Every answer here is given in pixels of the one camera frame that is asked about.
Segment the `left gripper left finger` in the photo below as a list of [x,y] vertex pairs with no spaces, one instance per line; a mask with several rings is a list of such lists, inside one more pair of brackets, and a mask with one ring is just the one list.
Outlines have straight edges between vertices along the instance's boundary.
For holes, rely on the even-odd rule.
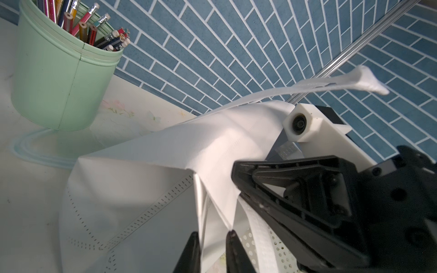
[[201,247],[199,233],[191,233],[173,273],[200,273]]

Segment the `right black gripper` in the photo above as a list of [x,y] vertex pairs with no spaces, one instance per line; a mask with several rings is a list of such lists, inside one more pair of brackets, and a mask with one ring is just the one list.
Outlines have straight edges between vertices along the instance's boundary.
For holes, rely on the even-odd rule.
[[237,161],[232,181],[302,271],[434,273],[437,165],[397,150],[379,164],[355,145],[344,159]]

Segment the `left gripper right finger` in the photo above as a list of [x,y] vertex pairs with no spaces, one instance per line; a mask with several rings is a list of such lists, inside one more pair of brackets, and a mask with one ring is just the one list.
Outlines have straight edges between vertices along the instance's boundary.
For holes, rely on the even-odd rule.
[[256,273],[235,230],[226,235],[225,250],[227,273]]

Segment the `white insulated delivery bag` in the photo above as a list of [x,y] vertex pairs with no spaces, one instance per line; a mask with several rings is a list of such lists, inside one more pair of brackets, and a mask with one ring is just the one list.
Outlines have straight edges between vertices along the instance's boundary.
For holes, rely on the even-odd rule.
[[266,222],[232,182],[238,160],[265,160],[295,105],[281,94],[354,89],[387,95],[371,70],[312,78],[247,95],[207,114],[78,158],[60,208],[65,273],[170,273],[192,232],[201,269],[224,253],[228,231],[250,228],[258,254]]

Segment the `white plastic basket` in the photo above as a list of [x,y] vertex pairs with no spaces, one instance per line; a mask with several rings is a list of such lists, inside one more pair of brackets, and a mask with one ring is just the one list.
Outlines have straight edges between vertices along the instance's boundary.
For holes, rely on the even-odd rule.
[[267,251],[266,259],[264,253],[258,254],[258,245],[251,229],[239,234],[240,242],[256,273],[260,273],[261,268],[264,273],[269,273],[270,270],[272,273],[301,273],[296,258],[268,225],[263,235],[267,239],[264,246]]

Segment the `green pencil cup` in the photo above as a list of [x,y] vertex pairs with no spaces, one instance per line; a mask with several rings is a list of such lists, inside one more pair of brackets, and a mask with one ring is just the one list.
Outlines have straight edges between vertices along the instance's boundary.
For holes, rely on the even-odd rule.
[[34,1],[20,1],[11,102],[33,123],[61,131],[90,126],[122,51],[82,42],[47,16]]

